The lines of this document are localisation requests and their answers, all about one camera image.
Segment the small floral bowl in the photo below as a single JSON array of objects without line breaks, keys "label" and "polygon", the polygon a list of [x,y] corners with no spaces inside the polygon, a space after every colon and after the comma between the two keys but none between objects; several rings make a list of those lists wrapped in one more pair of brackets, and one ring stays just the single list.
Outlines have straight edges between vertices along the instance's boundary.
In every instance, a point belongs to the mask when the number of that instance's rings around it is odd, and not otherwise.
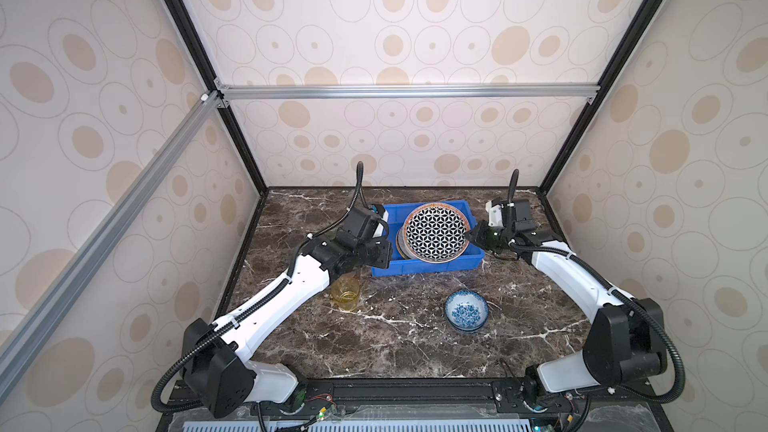
[{"label": "small floral bowl", "polygon": [[476,332],[488,320],[488,303],[472,291],[458,291],[446,300],[446,318],[460,332]]}]

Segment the bowl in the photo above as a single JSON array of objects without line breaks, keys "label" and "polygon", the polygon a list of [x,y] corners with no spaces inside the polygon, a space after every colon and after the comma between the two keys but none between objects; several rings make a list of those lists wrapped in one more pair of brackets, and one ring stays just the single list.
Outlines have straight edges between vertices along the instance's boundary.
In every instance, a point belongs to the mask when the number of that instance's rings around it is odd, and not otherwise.
[{"label": "bowl", "polygon": [[475,292],[454,292],[446,300],[446,318],[457,331],[478,331],[485,325],[489,315],[488,303]]}]

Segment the marble tabletop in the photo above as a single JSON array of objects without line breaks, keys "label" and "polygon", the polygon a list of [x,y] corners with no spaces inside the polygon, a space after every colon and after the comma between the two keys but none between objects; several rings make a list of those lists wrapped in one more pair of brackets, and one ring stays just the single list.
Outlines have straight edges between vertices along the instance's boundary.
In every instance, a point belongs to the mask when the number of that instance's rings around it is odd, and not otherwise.
[{"label": "marble tabletop", "polygon": [[[399,204],[466,200],[479,220],[485,202],[502,189],[366,189],[369,203]],[[546,227],[541,203],[531,192],[534,219]],[[230,309],[247,300],[288,265],[292,249],[308,232],[343,214],[349,189],[273,190],[236,284]],[[372,277],[360,270],[360,303],[354,312],[336,308],[329,290],[305,302],[264,341],[254,360],[291,364],[308,378],[503,377],[504,358],[516,376],[527,366],[581,348],[589,322],[552,280],[523,261],[485,256],[475,270]],[[443,304],[458,290],[488,301],[491,315],[475,334],[457,332]]]}]

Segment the blue tray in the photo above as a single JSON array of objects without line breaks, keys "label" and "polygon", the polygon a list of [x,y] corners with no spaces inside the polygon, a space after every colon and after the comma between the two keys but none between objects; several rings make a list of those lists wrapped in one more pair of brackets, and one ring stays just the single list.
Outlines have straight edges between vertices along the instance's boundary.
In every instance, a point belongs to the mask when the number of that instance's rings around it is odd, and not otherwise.
[{"label": "blue tray", "polygon": [[[463,254],[453,259],[450,262],[443,264],[430,264],[429,262],[420,261],[417,258],[403,258],[400,252],[397,250],[395,244],[397,240],[397,233],[402,227],[402,224],[408,218],[408,214],[413,210],[424,204],[430,202],[420,202],[417,204],[395,204],[384,205],[384,208],[389,212],[389,241],[392,243],[392,260],[389,263],[389,268],[376,268],[371,267],[374,277],[385,277],[387,275],[406,275],[406,274],[423,274],[426,272],[449,272],[459,270],[472,270],[480,265],[482,258],[485,257],[485,252],[476,245],[469,244]],[[477,225],[475,216],[472,215],[472,211],[469,209],[469,204],[466,200],[446,200],[445,204],[456,207],[462,211],[469,220],[469,227],[473,228]]]}]

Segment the patterned bowl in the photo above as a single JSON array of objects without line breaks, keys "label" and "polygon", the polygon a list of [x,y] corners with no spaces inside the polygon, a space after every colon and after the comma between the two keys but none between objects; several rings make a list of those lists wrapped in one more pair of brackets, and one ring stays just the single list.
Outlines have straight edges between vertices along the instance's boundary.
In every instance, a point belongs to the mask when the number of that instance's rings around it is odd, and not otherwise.
[{"label": "patterned bowl", "polygon": [[446,318],[461,332],[476,332],[488,320],[488,303],[472,291],[458,291],[446,300]]}]

